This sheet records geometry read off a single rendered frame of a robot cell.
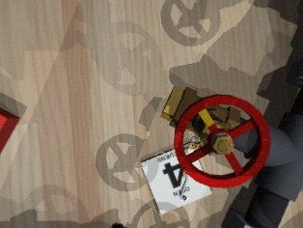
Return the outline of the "red flat block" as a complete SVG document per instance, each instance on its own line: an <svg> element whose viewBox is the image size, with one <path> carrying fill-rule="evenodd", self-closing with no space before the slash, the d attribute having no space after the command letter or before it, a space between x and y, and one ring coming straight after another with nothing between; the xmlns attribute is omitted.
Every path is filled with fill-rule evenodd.
<svg viewBox="0 0 303 228"><path fill-rule="evenodd" d="M0 107L0 153L20 118Z"/></svg>

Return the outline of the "white tag with black number 4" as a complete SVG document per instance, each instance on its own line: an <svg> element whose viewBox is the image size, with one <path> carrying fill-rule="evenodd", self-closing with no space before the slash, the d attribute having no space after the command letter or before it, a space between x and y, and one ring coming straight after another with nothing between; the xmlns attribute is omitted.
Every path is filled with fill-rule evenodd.
<svg viewBox="0 0 303 228"><path fill-rule="evenodd" d="M199 136L203 144L201 141L198 143L195 141L183 145L186 155L206 144L202 139L206 129L207 126ZM209 186L196 182L184 172L178 162L175 149L143 161L141 164L161 214L212 194ZM182 197L183 195L185 196Z"/></svg>

